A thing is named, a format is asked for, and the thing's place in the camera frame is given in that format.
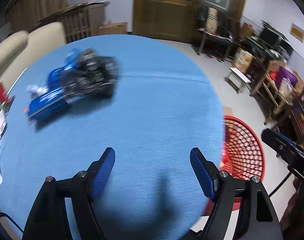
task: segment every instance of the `red mesh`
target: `red mesh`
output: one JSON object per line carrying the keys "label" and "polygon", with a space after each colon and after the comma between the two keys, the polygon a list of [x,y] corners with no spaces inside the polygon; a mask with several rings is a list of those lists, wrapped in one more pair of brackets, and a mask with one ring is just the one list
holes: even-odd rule
{"label": "red mesh", "polygon": [[225,116],[225,157],[221,170],[226,169],[238,179],[257,176],[263,180],[264,154],[262,146],[252,129],[240,119]]}

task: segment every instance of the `sofa cushion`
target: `sofa cushion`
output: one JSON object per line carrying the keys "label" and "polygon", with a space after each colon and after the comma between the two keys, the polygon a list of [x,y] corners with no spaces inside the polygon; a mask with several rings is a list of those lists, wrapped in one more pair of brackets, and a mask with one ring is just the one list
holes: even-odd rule
{"label": "sofa cushion", "polygon": [[28,32],[12,34],[0,43],[0,68],[22,47],[28,44]]}

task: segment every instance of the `blue carpet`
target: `blue carpet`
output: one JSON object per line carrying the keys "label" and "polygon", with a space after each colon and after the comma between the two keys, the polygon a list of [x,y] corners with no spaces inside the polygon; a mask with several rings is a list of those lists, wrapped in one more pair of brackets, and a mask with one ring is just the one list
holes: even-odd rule
{"label": "blue carpet", "polygon": [[[27,85],[44,86],[72,48],[116,57],[121,77],[113,98],[83,98],[48,122],[29,125]],[[198,147],[219,165],[223,110],[208,78],[183,53],[134,35],[90,37],[35,62],[11,95],[16,98],[1,141],[0,208],[22,228],[46,176],[71,178],[106,147],[115,150],[116,161],[93,207],[108,240],[178,239],[202,214],[207,198],[189,153]],[[73,238],[80,239],[70,199],[66,203]]]}

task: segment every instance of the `tiled floor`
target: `tiled floor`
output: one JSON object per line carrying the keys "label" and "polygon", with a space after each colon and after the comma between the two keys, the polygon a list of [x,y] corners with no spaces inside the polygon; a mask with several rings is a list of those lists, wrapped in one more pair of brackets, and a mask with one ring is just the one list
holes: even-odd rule
{"label": "tiled floor", "polygon": [[[183,52],[209,77],[212,86],[223,106],[231,107],[235,117],[242,119],[247,123],[260,137],[262,130],[265,128],[263,122],[264,115],[257,104],[256,100],[249,96],[249,90],[245,89],[243,93],[237,94],[236,91],[224,81],[224,77],[228,75],[231,63],[218,62],[215,58],[207,59],[204,56],[198,56],[191,45],[174,41],[162,41],[173,48]],[[275,151],[262,143],[265,155],[265,177],[263,180],[267,193],[270,193],[288,174],[286,163],[276,158]],[[287,182],[272,196],[271,200],[278,215],[279,220],[287,206],[289,198],[295,192],[292,185],[294,176],[292,175]],[[230,224],[225,235],[225,239],[232,239],[238,211],[233,211]],[[194,231],[202,230],[207,217],[201,217],[199,221],[192,227]]]}

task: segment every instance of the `curtain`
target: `curtain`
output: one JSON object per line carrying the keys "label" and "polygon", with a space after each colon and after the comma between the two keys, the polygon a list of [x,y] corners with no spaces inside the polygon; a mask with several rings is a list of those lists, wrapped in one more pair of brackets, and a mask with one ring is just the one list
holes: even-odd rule
{"label": "curtain", "polygon": [[40,20],[67,6],[68,0],[11,0],[5,17],[13,32],[30,31]]}

